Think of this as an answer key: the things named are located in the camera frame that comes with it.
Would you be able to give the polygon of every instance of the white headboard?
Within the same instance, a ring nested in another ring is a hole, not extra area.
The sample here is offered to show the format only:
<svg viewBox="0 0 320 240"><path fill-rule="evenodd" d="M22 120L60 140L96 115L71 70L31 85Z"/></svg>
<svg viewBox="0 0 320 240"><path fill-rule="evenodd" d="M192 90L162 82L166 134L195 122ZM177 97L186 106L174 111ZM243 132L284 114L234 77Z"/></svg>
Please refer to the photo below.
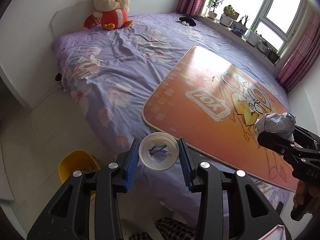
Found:
<svg viewBox="0 0 320 240"><path fill-rule="evenodd" d="M128 16L169 13L177 9L178 2L179 0L130 0ZM84 21L95 11L93 0L57 11L51 22L54 37L83 30Z"/></svg>

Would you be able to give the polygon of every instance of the purple floral bedsheet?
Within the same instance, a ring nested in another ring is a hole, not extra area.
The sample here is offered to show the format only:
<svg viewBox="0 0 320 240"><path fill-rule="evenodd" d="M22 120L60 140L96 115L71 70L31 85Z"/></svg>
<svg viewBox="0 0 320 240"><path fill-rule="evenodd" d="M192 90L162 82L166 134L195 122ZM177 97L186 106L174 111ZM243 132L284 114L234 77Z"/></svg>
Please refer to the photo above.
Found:
<svg viewBox="0 0 320 240"><path fill-rule="evenodd" d="M285 91L249 52L201 22L196 21L195 27L181 25L179 17L176 13L131 17L130 28L96 27L64 35L52 45L65 92L114 155L127 151L134 138L142 140L151 133L142 120L143 105L192 45L236 65L289 109ZM200 195L188 192L179 161L164 172L150 171L139 162L136 182L180 213L190 226L196 225ZM287 191L257 183L273 206L287 202Z"/></svg>

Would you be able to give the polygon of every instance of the plush toy's orange foot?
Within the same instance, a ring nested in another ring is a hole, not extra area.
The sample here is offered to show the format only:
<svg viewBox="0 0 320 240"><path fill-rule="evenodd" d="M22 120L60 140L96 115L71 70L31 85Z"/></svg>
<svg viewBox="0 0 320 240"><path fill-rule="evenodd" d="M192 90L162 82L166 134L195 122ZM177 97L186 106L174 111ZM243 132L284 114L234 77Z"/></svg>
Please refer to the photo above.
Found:
<svg viewBox="0 0 320 240"><path fill-rule="evenodd" d="M103 26L104 29L110 30L110 31L113 30L115 27L116 27L116 26L115 26L113 23L105 24L105 25Z"/></svg>
<svg viewBox="0 0 320 240"><path fill-rule="evenodd" d="M132 24L133 21L126 21L124 23L124 27L129 27Z"/></svg>

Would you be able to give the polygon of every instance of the metal pivot bolt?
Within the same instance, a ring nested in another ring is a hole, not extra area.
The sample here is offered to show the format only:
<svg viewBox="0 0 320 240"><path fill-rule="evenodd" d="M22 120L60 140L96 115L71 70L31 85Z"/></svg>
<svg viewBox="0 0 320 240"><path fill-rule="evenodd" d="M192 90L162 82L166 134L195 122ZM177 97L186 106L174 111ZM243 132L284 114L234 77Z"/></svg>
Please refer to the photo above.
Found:
<svg viewBox="0 0 320 240"><path fill-rule="evenodd" d="M203 167L203 168L205 168L205 169L207 169L207 168L209 168L209 167L210 167L210 163L207 163L207 162L201 162L201 163L200 163L200 166L201 166L201 167Z"/></svg>
<svg viewBox="0 0 320 240"><path fill-rule="evenodd" d="M115 168L118 167L118 163L109 163L108 167L109 167L110 169L115 169Z"/></svg>
<svg viewBox="0 0 320 240"><path fill-rule="evenodd" d="M245 172L242 171L242 170L238 170L238 171L236 172L236 174L237 174L239 177L244 177L244 176L245 176Z"/></svg>
<svg viewBox="0 0 320 240"><path fill-rule="evenodd" d="M79 177L79 176L81 176L81 174L82 174L81 171L75 171L75 172L73 173L73 176L74 176L74 177Z"/></svg>

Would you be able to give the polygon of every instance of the human hand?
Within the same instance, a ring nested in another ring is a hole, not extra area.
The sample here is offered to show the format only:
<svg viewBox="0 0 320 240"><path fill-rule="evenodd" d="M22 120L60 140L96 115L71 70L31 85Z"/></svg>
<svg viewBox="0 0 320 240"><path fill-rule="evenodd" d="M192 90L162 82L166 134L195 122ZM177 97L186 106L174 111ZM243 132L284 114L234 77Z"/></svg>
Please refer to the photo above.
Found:
<svg viewBox="0 0 320 240"><path fill-rule="evenodd" d="M307 193L308 189L306 187L306 183L302 180L299 180L296 193L293 197L294 207L298 205L303 205L304 197ZM320 206L320 187L311 186L309 189L309 194L313 197L316 197L316 201L309 207L308 213L313 214L316 213Z"/></svg>

